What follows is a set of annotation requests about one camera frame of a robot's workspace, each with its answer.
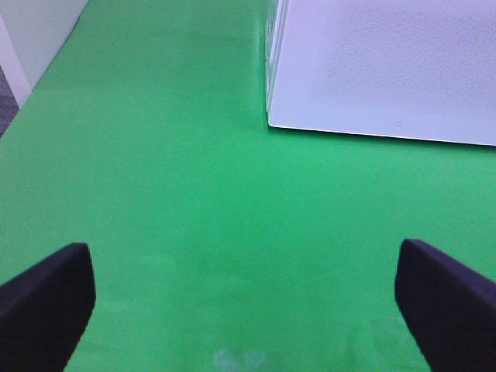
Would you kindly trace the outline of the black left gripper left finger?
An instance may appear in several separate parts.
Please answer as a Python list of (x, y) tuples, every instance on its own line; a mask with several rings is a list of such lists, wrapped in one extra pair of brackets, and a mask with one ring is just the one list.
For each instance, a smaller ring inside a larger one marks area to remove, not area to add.
[(2, 284), (1, 369), (64, 370), (95, 302), (85, 243), (71, 243)]

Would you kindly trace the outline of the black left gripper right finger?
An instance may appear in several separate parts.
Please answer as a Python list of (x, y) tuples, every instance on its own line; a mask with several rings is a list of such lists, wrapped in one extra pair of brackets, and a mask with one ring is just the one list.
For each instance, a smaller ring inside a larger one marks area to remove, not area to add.
[(394, 298), (431, 370), (495, 369), (493, 281), (420, 239), (406, 239)]

